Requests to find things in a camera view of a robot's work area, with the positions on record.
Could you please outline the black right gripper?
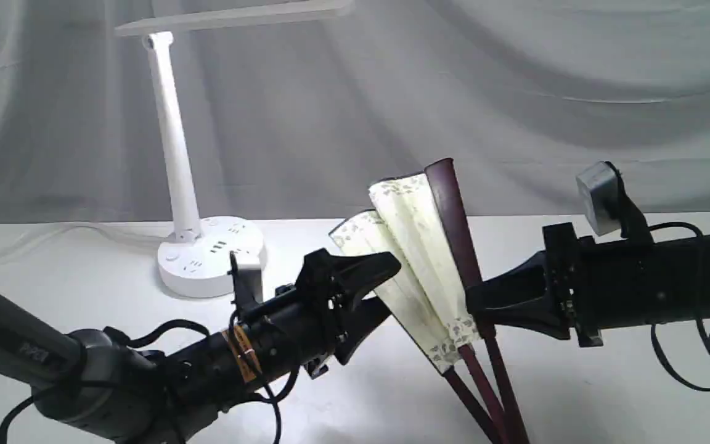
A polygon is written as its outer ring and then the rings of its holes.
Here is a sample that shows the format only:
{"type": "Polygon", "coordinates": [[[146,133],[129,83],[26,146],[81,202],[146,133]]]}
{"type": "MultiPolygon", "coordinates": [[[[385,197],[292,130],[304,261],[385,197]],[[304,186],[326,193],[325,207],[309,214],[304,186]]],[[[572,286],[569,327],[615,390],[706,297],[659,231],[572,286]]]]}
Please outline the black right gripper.
{"type": "Polygon", "coordinates": [[[597,347],[606,329],[710,319],[710,235],[598,244],[555,224],[542,236],[545,251],[466,289],[477,323],[597,347]]]}

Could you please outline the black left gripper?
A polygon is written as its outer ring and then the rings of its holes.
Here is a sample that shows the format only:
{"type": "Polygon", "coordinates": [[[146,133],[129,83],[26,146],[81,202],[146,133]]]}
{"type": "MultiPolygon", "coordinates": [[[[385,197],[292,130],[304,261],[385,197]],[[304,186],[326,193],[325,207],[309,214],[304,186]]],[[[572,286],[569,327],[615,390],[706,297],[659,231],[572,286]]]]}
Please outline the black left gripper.
{"type": "Polygon", "coordinates": [[[318,377],[327,360],[346,366],[364,340],[391,316],[377,296],[402,265],[388,251],[360,256],[319,249],[306,255],[296,281],[279,287],[247,321],[234,310],[224,329],[175,352],[164,371],[181,404],[218,408],[258,401],[258,390],[288,376],[318,377]]]}

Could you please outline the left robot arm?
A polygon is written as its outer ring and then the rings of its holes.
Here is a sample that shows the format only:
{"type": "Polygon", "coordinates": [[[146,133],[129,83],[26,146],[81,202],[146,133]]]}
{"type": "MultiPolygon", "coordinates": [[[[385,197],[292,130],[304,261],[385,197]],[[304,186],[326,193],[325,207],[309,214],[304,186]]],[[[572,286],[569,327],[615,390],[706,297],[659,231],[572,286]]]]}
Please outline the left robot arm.
{"type": "Polygon", "coordinates": [[[247,403],[270,405],[280,442],[280,403],[300,371],[315,379],[331,357],[349,363],[391,314],[367,295],[401,269],[386,251],[319,249],[293,284],[263,300],[258,259],[231,252],[234,309],[222,331],[173,319],[136,339],[112,327],[63,334],[0,294],[0,376],[31,390],[0,422],[0,443],[31,406],[115,443],[186,443],[247,403]]]}

